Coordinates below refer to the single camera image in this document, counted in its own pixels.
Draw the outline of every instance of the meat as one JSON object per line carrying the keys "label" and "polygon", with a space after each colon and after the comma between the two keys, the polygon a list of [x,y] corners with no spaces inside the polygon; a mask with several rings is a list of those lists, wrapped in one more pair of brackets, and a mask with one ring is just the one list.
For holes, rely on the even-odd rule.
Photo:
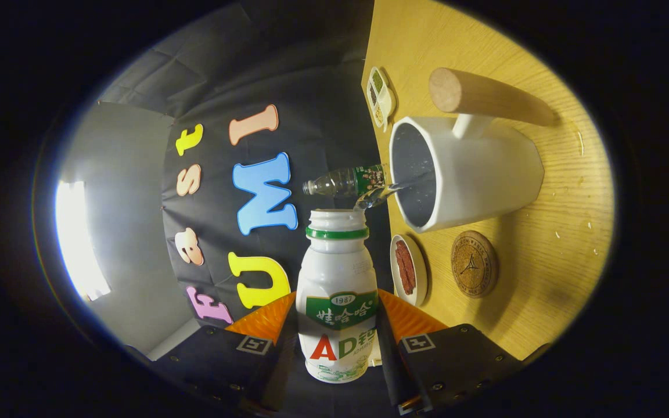
{"label": "meat", "polygon": [[412,265],[412,257],[404,241],[396,242],[396,262],[399,265],[399,278],[401,278],[404,293],[412,294],[416,286],[415,267]]}

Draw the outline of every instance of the green bottle cap ring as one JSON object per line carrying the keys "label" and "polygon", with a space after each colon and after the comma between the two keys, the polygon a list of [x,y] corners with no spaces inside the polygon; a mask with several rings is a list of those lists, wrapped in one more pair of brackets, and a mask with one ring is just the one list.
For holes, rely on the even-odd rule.
{"label": "green bottle cap ring", "polygon": [[368,238],[368,228],[358,230],[316,230],[306,227],[306,236],[321,240],[358,240]]}

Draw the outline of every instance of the small plate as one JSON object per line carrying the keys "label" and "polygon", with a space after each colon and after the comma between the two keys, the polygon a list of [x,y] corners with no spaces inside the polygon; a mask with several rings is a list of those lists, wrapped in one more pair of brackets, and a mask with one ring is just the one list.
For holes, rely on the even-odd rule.
{"label": "small plate", "polygon": [[[412,294],[404,292],[404,287],[401,285],[401,276],[399,275],[399,264],[396,262],[396,243],[404,241],[409,250],[409,256],[412,257],[412,265],[415,267],[415,288]],[[425,294],[427,294],[427,270],[425,270],[425,259],[422,258],[422,252],[412,238],[409,236],[395,235],[391,240],[390,248],[391,259],[391,278],[394,281],[395,293],[402,300],[409,302],[409,304],[419,307],[425,301]]]}

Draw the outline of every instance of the clear plastic bottle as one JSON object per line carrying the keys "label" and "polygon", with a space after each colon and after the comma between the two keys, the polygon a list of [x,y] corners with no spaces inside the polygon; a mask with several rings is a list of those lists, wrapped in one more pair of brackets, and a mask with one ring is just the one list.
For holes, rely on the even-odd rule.
{"label": "clear plastic bottle", "polygon": [[311,246],[298,276],[298,335],[306,370],[326,383],[366,373],[379,307],[363,211],[311,211]]}
{"label": "clear plastic bottle", "polygon": [[387,164],[333,170],[303,183],[303,193],[332,197],[358,197],[372,188],[390,183]]}

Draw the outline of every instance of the blue letter m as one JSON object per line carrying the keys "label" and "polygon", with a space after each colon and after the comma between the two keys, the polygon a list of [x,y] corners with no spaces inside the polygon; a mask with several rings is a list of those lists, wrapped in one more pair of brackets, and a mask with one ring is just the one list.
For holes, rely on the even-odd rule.
{"label": "blue letter m", "polygon": [[290,190],[268,184],[280,182],[286,185],[289,182],[290,164],[286,153],[279,153],[270,161],[257,164],[237,164],[232,178],[235,188],[255,195],[236,213],[236,222],[243,235],[249,235],[254,228],[262,226],[286,225],[289,229],[296,229],[298,218],[292,204],[287,203],[280,211],[271,211],[290,196]]}

